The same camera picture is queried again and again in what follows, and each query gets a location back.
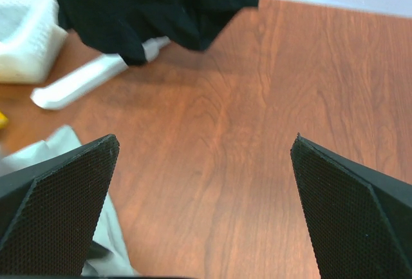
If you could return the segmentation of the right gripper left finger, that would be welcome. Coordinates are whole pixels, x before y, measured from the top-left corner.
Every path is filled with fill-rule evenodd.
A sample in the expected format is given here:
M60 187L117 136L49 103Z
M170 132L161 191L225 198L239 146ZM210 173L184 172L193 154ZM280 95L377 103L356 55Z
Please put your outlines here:
M119 153L110 134L1 177L1 274L80 275Z

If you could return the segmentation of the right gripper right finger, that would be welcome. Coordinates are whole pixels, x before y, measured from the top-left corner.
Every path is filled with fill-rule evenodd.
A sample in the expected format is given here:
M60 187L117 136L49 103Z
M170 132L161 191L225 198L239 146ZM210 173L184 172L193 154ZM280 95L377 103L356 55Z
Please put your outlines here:
M290 156L321 278L411 278L411 185L301 135Z

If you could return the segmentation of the grey underwear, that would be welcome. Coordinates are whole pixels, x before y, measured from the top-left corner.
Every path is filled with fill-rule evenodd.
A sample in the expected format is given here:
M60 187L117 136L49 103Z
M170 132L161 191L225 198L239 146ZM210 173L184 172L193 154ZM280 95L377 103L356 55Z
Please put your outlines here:
M26 168L67 153L82 144L73 128L63 125L47 139L12 154L1 148L1 175ZM109 250L104 258L88 258L82 270L82 276L139 276L131 265L124 242L117 212L109 195L106 196L100 213L93 241Z

